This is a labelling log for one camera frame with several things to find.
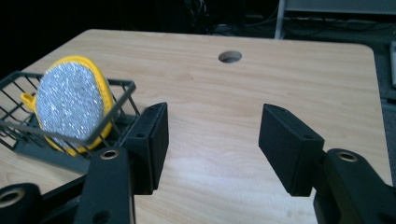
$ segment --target yellow sponge edge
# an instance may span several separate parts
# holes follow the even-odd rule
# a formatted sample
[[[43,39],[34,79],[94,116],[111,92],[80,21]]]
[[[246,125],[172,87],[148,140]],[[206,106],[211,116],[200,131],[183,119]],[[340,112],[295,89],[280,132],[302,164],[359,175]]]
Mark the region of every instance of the yellow sponge edge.
[[[91,61],[90,59],[83,57],[83,56],[70,55],[70,56],[63,57],[62,59],[55,62],[52,66],[49,67],[49,70],[61,63],[80,63],[80,64],[84,65],[85,67],[88,67],[92,71],[92,73],[94,74],[99,92],[101,94],[102,100],[103,100],[104,115],[106,115],[113,106],[113,98],[112,98],[112,94],[111,94],[110,88],[108,87],[106,79],[102,75],[102,72],[99,70],[99,68],[93,63],[93,61]],[[21,100],[27,106],[27,108],[29,108],[30,110],[33,110],[35,112],[35,114],[37,115],[36,109],[35,109],[35,96],[32,96],[31,94],[24,92],[21,94]],[[111,123],[109,122],[101,132],[102,137],[106,138],[108,136],[108,134],[110,133],[110,131],[111,131]],[[56,144],[54,144],[47,137],[46,137],[46,139],[54,148],[61,150]],[[93,141],[93,143],[91,143],[90,145],[88,145],[86,147],[89,150],[91,150],[91,149],[97,147],[101,142],[102,142],[101,138],[97,137]],[[77,152],[70,147],[65,148],[65,150],[71,156],[77,155]],[[79,153],[85,152],[85,148],[78,147],[77,151]]]

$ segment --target black wire basket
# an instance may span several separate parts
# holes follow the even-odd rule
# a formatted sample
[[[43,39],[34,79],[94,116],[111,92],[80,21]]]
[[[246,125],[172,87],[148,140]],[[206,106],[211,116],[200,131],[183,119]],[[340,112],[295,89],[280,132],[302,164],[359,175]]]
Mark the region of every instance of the black wire basket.
[[[0,144],[23,156],[45,161],[79,173],[85,173],[95,150],[104,147],[121,147],[128,133],[134,127],[140,113],[132,99],[135,84],[132,80],[108,79],[114,105],[105,115],[92,134],[85,140],[68,137],[59,133],[43,131],[37,122],[35,113],[27,109],[21,101],[23,92],[35,95],[43,75],[14,72],[0,81]],[[102,130],[112,124],[110,134],[104,138]],[[102,142],[94,149],[87,149],[95,139]],[[62,140],[76,156],[68,155],[64,147],[53,148],[47,139]],[[83,146],[84,152],[78,152],[73,146]]]

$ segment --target wooden table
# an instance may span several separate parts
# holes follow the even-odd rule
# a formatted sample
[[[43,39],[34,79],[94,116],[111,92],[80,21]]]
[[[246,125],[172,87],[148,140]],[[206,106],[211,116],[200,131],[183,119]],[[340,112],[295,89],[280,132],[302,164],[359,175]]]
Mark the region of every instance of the wooden table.
[[[242,59],[222,63],[237,50]],[[365,157],[391,183],[373,52],[361,45],[89,30],[24,71],[70,54],[132,79],[140,109],[169,106],[160,187],[136,196],[137,223],[316,223],[313,197],[283,189],[258,147],[262,105],[287,108],[325,140]],[[78,174],[1,148],[0,187],[43,193]]]

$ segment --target sponge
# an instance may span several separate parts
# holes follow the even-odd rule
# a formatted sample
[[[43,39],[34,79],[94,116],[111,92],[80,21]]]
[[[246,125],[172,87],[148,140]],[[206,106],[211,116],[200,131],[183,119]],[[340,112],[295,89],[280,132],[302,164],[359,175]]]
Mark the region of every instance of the sponge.
[[[79,140],[87,139],[113,106],[110,88],[99,68],[88,58],[71,55],[55,62],[40,80],[36,95],[24,92],[23,103],[35,112],[40,128]],[[111,130],[108,123],[102,130],[106,138]],[[76,156],[65,141],[47,141],[56,149],[63,147]],[[88,146],[70,143],[78,152],[93,149],[102,142],[97,137]]]

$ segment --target wood grain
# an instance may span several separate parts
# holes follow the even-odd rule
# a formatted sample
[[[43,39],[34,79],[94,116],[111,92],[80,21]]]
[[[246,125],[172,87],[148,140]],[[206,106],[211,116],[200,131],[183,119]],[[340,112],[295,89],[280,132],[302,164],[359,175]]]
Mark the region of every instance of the wood grain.
[[[242,59],[220,62],[227,50]],[[163,175],[153,195],[135,197],[138,223],[315,223],[313,198],[290,197],[258,147],[264,103],[294,113],[326,150],[361,154],[391,182],[365,46],[90,30],[24,71],[44,73],[69,54],[91,58],[106,77],[134,80],[140,109],[168,103]],[[0,162],[0,187],[27,181],[47,192],[78,176],[3,149]]]

